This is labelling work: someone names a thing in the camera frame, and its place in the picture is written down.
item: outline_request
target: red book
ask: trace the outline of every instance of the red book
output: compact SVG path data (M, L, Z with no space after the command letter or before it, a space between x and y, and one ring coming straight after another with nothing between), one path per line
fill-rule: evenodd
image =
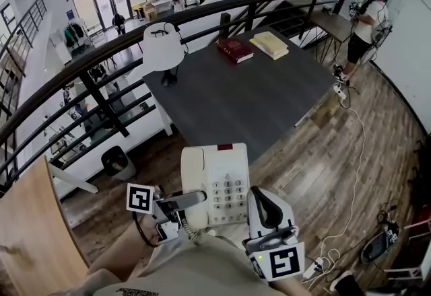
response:
M217 43L218 48L223 51L236 64L253 57L253 51L237 39L225 39Z

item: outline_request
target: white telephone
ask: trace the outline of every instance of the white telephone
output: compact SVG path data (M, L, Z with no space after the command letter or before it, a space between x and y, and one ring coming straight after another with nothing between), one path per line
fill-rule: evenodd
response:
M187 147L181 154L183 192L203 190L207 199L185 209L193 229L247 221L247 148L244 143Z

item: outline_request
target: white cable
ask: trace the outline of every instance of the white cable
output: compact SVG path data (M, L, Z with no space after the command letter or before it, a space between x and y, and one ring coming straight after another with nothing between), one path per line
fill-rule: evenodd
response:
M335 268L335 265L337 264L338 260L341 258L341 254L340 254L340 253L339 253L339 251L338 251L338 250L336 250L335 248L332 248L332 249L330 249L330 250L328 251L328 257L329 257L329 259L328 259L326 256L323 256L323 246L324 246L324 244L325 244L325 241L326 241L327 239L335 239L336 237L341 237L341 236L343 236L343 235L345 234L345 231L347 230L347 227L349 226L349 224L350 224L350 222L352 221L352 218L353 218L353 207L354 207L354 203L355 203L355 199L356 199L356 185L358 184L358 181L359 181L358 174L359 174L359 170L360 170L360 168L361 168L362 156L363 156L363 154L364 154L366 135L365 135L364 123L362 122L361 118L359 117L358 112L356 112L353 108L347 108L347 109L348 109L348 110L351 110L351 111L352 111L353 113L355 113L355 114L356 114L356 116L358 117L358 120L359 120L359 122L360 122L360 124L361 124L361 126L362 126L362 134L364 135L364 140L362 141L362 150L361 150L361 154L360 154L360 156L359 156L358 169L356 170L356 174L355 174L356 176L355 176L355 183L354 183L354 186L353 186L353 199L352 199L352 203L351 203L351 205L350 205L350 217L349 217L349 220L347 221L347 223L345 224L343 231L342 231L340 234L338 234L338 235L329 235L329 236L327 236L327 237L325 237L325 238L323 239L322 244L321 244L321 254L320 254L320 258L321 258L322 260L323 260L323 259L326 259L326 260L328 261L328 263L329 263L329 267L328 267L326 270L323 270L323 271L322 271L322 273L321 273L319 276L316 276L316 277L314 277L314 278L311 278L311 279L308 279L307 281L302 282L302 284L307 283L307 282L311 282L311 284L310 284L310 285L308 286L308 288L307 288L308 290L312 287L312 285L314 284L314 282L315 282L317 279L319 279L319 278L320 278L320 277L322 277L322 276L325 276L326 274L331 273L331 272L332 272L332 270ZM330 255L330 252L331 252L332 250L334 250L334 251L336 251L336 252L338 253L338 259L336 259L336 260L332 259L331 255Z

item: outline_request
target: hand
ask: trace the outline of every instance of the hand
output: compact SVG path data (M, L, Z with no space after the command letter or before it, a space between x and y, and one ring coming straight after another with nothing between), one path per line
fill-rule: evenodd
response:
M142 231L147 237L148 241L150 241L153 245L157 245L160 236L156 229L156 220L150 215L144 215L139 220L139 224L141 225Z

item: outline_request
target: backpack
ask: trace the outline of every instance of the backpack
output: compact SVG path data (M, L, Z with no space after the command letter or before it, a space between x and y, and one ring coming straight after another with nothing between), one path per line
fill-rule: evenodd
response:
M385 11L385 18L382 22L379 22L376 27L372 28L371 32L371 41L373 45L377 48L382 46L382 43L386 40L389 33L392 32L392 22L389 19L388 9L385 5L383 7L383 10Z

